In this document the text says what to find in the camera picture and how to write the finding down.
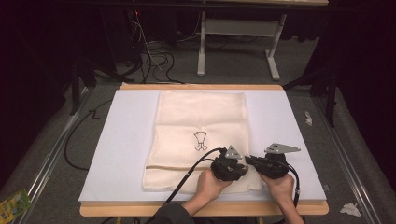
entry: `printed logo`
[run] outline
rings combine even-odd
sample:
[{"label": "printed logo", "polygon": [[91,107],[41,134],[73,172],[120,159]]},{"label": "printed logo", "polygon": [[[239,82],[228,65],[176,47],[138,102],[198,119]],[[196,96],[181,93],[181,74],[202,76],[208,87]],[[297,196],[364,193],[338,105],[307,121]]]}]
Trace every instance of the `printed logo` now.
[{"label": "printed logo", "polygon": [[206,137],[206,132],[196,132],[194,133],[195,137],[197,138],[198,141],[198,146],[195,147],[197,151],[199,150],[207,150],[207,146],[204,145],[205,137]]}]

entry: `gray carpet floor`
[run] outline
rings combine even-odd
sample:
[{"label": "gray carpet floor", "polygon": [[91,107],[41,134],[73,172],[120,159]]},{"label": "gray carpet floor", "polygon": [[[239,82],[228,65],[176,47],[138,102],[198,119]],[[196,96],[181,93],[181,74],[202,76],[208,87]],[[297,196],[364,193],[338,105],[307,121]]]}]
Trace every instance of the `gray carpet floor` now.
[{"label": "gray carpet floor", "polygon": [[[209,38],[204,77],[196,76],[197,39],[179,43],[176,48],[153,43],[149,45],[152,49],[150,53],[160,65],[161,70],[151,69],[147,81],[158,82],[158,79],[166,81],[165,72],[171,63],[162,64],[163,58],[157,55],[157,52],[171,52],[175,57],[175,64],[168,76],[185,83],[283,85],[303,73],[316,44],[317,41],[300,43],[294,38],[280,41],[275,58],[281,80],[274,82],[270,78],[268,64],[263,58],[264,49],[269,48],[270,45],[270,40],[266,38],[233,37],[228,40],[227,44],[221,38]],[[120,72],[128,69],[123,64],[119,64],[118,68]],[[143,69],[145,72],[148,71],[148,65],[144,64]],[[130,77],[133,77],[137,83],[143,79],[140,72]],[[80,215],[78,197],[87,172],[67,164],[64,158],[64,144],[57,142],[70,120],[76,119],[75,125],[79,123],[90,109],[111,99],[120,86],[119,82],[112,79],[98,77],[97,80],[96,88],[83,92],[86,100],[74,117],[69,115],[72,105],[71,92],[68,90],[64,94],[67,102],[43,128],[13,176],[1,189],[1,200],[18,189],[29,190],[36,185],[36,177],[42,176],[40,170],[46,158],[49,155],[54,158],[53,169],[47,171],[48,178],[39,179],[42,180],[43,188],[34,189],[31,192],[31,195],[35,195],[34,207],[15,223],[99,224],[106,220],[105,217],[87,218]],[[342,95],[339,91],[337,92],[337,104],[334,109],[335,128],[329,128],[327,121],[323,118],[321,107],[323,99],[312,98],[308,89],[309,87],[306,86],[297,87],[288,91],[288,96],[319,179],[325,186],[330,212],[325,216],[306,217],[306,223],[396,223],[395,193],[379,170],[370,150],[364,144],[353,118],[348,113]],[[111,103],[107,103],[97,109],[95,116],[99,119],[92,119],[88,116],[82,120],[68,140],[68,158],[75,165],[90,167],[110,106]],[[311,114],[313,126],[305,123],[305,111]],[[58,153],[54,151],[56,147],[61,148]],[[340,156],[340,148],[349,158],[347,168],[343,165],[344,157]],[[348,172],[351,169],[357,178],[350,177]],[[356,179],[362,185],[360,190],[355,188]],[[374,210],[369,206],[370,211],[363,213],[362,217],[340,213],[345,203],[357,203],[358,209],[361,212],[364,210],[359,203],[360,192],[367,194]],[[279,217],[265,217],[264,223],[272,223],[278,219]],[[111,219],[107,223],[116,223],[116,219]],[[125,217],[122,223],[133,223],[133,219]]]}]

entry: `white paper scrap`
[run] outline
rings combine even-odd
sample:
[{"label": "white paper scrap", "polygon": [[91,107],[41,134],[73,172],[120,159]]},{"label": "white paper scrap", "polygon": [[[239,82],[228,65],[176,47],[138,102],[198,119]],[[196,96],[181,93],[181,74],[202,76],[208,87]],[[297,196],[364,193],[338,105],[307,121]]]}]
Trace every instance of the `white paper scrap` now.
[{"label": "white paper scrap", "polygon": [[305,123],[307,123],[309,126],[312,126],[312,118],[311,118],[311,115],[309,114],[308,111],[305,111],[305,115],[306,115]]},{"label": "white paper scrap", "polygon": [[361,217],[361,212],[359,212],[358,208],[356,207],[356,204],[353,203],[344,204],[344,207],[341,209],[340,213],[348,213],[349,215],[355,217]]}]

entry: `folded fabric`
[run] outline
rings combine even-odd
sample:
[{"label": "folded fabric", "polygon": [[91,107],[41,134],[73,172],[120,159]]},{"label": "folded fabric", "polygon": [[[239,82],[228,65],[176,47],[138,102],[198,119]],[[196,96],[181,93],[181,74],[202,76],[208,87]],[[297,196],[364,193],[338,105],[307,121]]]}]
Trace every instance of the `folded fabric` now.
[{"label": "folded fabric", "polygon": [[[161,91],[154,129],[144,189],[175,189],[189,169],[213,148],[233,145],[243,157],[249,155],[243,93]],[[218,155],[214,152],[208,158]],[[201,162],[180,192],[194,193],[199,174],[211,162]],[[223,192],[260,190],[261,186],[257,173],[247,172]]]}]

